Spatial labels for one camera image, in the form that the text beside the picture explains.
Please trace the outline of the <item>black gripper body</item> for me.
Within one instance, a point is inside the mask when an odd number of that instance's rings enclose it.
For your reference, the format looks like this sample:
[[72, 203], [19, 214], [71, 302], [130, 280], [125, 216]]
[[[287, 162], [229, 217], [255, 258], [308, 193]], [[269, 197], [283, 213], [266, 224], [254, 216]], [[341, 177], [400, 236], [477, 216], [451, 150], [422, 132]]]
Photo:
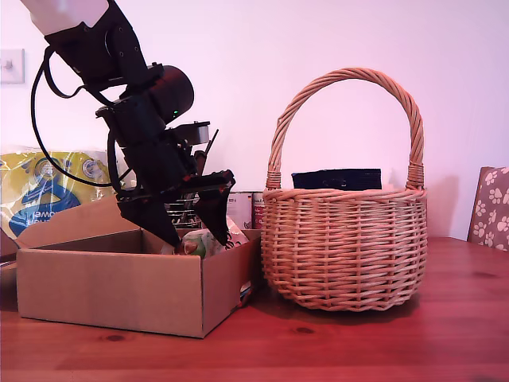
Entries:
[[134, 171], [137, 184], [121, 186], [115, 175], [115, 193], [119, 204], [137, 200], [172, 203], [180, 197], [194, 193], [201, 198], [226, 197], [235, 184], [234, 174], [222, 170], [204, 174], [190, 145], [174, 134], [153, 136], [147, 140], [129, 142], [116, 138], [128, 168]]

